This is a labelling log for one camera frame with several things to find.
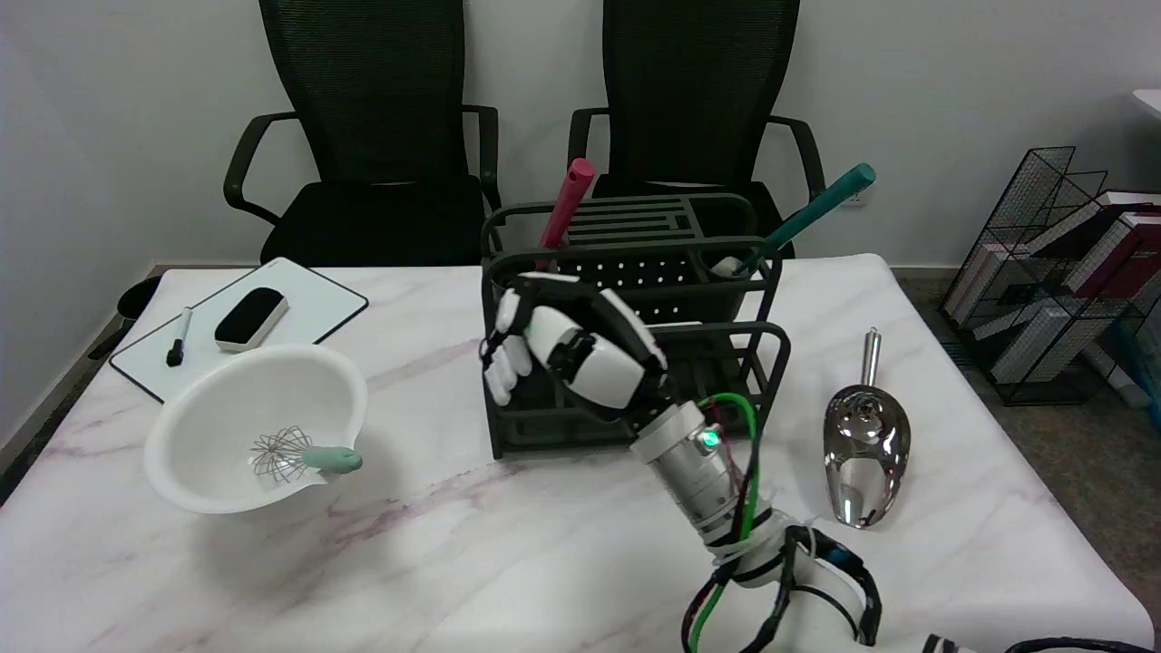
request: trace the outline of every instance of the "stainless steel scoop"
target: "stainless steel scoop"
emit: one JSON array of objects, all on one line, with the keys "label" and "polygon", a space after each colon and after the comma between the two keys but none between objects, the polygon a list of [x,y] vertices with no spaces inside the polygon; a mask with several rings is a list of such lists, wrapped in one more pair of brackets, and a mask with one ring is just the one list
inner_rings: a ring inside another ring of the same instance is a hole
[{"label": "stainless steel scoop", "polygon": [[890,510],[911,451],[911,426],[895,397],[874,387],[882,336],[863,344],[863,382],[838,390],[827,406],[823,464],[835,517],[856,529]]}]

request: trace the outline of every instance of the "black chair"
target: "black chair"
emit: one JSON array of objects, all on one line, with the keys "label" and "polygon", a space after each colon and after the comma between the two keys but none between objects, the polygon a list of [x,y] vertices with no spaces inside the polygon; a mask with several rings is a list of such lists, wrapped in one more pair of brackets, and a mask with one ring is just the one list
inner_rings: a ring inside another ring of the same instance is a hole
[{"label": "black chair", "polygon": [[[261,0],[294,112],[250,122],[225,200],[274,225],[261,260],[308,266],[475,265],[481,194],[496,185],[498,116],[462,105],[462,0]],[[464,112],[479,120],[479,179],[468,174]],[[243,198],[258,142],[297,119],[320,181],[279,217]]]},{"label": "black chair", "polygon": [[[594,115],[610,122],[608,172],[594,198],[736,193],[753,204],[758,234],[783,223],[765,185],[752,181],[766,124],[788,127],[810,199],[825,188],[810,127],[771,116],[786,76],[799,0],[605,0],[607,108],[579,109],[569,162],[585,156]],[[678,188],[656,182],[706,184]],[[740,235],[741,216],[699,214],[711,235]],[[793,245],[783,249],[793,258]]]}]

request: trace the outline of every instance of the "white wall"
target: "white wall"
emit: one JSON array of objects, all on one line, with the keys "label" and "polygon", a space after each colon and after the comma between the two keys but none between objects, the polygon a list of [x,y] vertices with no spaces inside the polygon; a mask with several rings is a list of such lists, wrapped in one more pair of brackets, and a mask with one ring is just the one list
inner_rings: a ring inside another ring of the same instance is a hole
[{"label": "white wall", "polygon": [[[466,100],[499,108],[505,201],[551,199],[571,110],[605,101],[600,2],[469,0],[467,23]],[[1130,100],[1161,85],[1159,34],[1155,0],[803,0],[776,112],[813,124],[828,178],[866,160],[879,182],[800,253],[958,264],[1032,146],[1161,186],[1161,121]],[[253,0],[6,0],[0,35],[2,440],[144,261],[257,258],[268,227],[222,177],[247,120],[289,102]],[[599,123],[598,164],[606,143]],[[315,178],[276,124],[246,192],[281,211]],[[767,129],[756,178],[803,202],[788,135]]]},{"label": "white wall", "polygon": [[0,31],[0,445],[146,267],[109,188]]}]

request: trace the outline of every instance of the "small whiteboard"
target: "small whiteboard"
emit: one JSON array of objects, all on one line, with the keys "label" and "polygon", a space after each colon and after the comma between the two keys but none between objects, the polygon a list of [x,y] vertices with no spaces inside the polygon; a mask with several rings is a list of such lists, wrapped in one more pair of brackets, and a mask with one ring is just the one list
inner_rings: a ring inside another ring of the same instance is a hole
[{"label": "small whiteboard", "polygon": [[262,287],[282,293],[289,308],[261,346],[320,343],[368,304],[359,293],[276,258],[192,307],[181,365],[165,364],[165,354],[176,337],[178,315],[113,354],[109,365],[163,403],[176,397],[207,372],[238,356],[218,349],[214,330],[241,297]]}]

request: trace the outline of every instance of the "table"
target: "table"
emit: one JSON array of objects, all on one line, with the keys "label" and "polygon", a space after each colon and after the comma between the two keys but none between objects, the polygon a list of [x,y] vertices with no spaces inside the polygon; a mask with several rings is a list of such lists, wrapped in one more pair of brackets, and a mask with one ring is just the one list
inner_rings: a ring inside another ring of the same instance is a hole
[{"label": "table", "polygon": [[1140,102],[1151,114],[1161,117],[1161,89],[1159,88],[1140,88],[1133,91],[1133,96]]},{"label": "table", "polygon": [[[368,380],[365,468],[260,511],[182,512],[142,471],[160,406],[106,367],[0,510],[0,650],[676,651],[709,555],[652,475],[627,451],[491,459],[478,268],[323,272],[372,302],[326,340]],[[166,273],[134,332],[239,274]],[[1065,633],[1152,645],[1145,610],[881,259],[788,261],[771,315],[793,352],[764,489],[792,515],[821,515],[815,525],[867,561],[880,641],[922,631],[980,652]],[[872,325],[879,385],[907,408],[914,443],[893,514],[863,532],[828,516],[821,424],[858,378]],[[772,596],[727,591],[702,651],[738,650]]]}]

